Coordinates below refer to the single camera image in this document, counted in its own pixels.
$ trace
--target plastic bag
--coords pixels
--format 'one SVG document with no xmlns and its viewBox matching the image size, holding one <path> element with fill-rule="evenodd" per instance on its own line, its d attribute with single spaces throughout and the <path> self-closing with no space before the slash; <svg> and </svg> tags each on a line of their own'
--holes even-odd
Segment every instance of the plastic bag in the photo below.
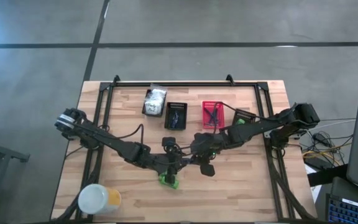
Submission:
<svg viewBox="0 0 358 224">
<path fill-rule="evenodd" d="M 162 114 L 167 89 L 154 84 L 150 85 L 150 89 L 150 93 L 147 94 L 144 100 L 145 113 L 151 115 Z"/>
</svg>

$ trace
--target white cup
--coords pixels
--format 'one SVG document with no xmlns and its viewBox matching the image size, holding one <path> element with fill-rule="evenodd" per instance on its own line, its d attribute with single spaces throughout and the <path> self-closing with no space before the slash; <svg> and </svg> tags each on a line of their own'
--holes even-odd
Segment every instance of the white cup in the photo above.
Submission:
<svg viewBox="0 0 358 224">
<path fill-rule="evenodd" d="M 81 211 L 90 215 L 113 212 L 120 204 L 121 195 L 118 190 L 100 184 L 86 186 L 78 197 Z"/>
</svg>

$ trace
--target yellow label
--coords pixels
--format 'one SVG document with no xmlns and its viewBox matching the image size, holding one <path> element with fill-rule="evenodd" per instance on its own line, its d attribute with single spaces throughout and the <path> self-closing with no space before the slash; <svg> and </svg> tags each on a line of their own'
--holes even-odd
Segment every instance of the yellow label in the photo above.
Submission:
<svg viewBox="0 0 358 224">
<path fill-rule="evenodd" d="M 109 192 L 109 205 L 120 205 L 121 204 L 121 197 L 119 195 L 118 190 L 116 189 L 110 189 L 106 187 L 106 190 Z"/>
</svg>

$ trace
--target wooden table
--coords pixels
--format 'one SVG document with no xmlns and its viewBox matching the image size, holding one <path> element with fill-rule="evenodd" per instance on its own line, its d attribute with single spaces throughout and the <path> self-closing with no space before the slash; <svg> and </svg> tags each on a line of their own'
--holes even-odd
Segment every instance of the wooden table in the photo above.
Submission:
<svg viewBox="0 0 358 224">
<path fill-rule="evenodd" d="M 99 83 L 84 82 L 83 85 L 78 109 L 85 111 L 88 119 L 94 116 Z M 268 86 L 274 113 L 288 108 L 290 105 L 284 82 L 268 81 Z M 165 112 L 162 118 L 145 117 L 142 114 L 146 89 L 115 87 L 109 126 L 110 133 L 123 136 L 143 123 L 144 142 L 152 148 L 152 153 L 163 152 L 161 140 L 164 136 L 174 136 L 179 145 L 186 146 L 194 139 L 196 132 L 210 131 L 202 128 L 202 101 L 223 101 L 258 114 L 255 92 L 251 87 L 170 87 L 166 102 L 188 103 L 188 112 L 186 130 L 169 131 L 164 129 Z M 100 121 L 103 120 L 104 105 Z M 233 111 L 224 109 L 226 125 L 231 124 L 233 115 Z M 139 142 L 140 133 L 126 140 Z M 71 142 L 67 153 L 78 146 L 79 142 Z M 81 150 L 65 161 L 52 218 L 62 214 L 79 192 L 85 157 L 86 150 Z M 284 161 L 292 192 L 307 211 L 316 216 L 299 147 L 286 148 Z M 201 175 L 198 166 L 187 166 L 177 176 L 179 188 L 173 190 L 158 182 L 155 171 L 134 167 L 124 162 L 115 151 L 105 147 L 99 183 L 118 189 L 122 195 L 122 204 L 114 213 L 96 215 L 94 220 L 251 222 L 277 219 L 262 135 L 255 136 L 240 148 L 223 151 L 211 163 L 215 166 L 214 177 Z M 282 192 L 280 198 L 286 213 Z"/>
</svg>

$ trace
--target red basket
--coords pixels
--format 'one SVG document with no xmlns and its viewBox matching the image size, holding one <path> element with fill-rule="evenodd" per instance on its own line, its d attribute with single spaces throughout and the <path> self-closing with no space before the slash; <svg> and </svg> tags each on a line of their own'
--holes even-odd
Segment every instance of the red basket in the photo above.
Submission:
<svg viewBox="0 0 358 224">
<path fill-rule="evenodd" d="M 203 128 L 205 129 L 214 129 L 214 121 L 213 119 L 209 123 L 211 119 L 211 115 L 204 108 L 206 108 L 211 114 L 214 111 L 216 101 L 203 101 Z M 224 115 L 223 115 L 223 105 L 218 103 L 216 105 L 217 115 L 216 118 L 218 119 L 216 122 L 216 129 L 224 127 Z"/>
</svg>

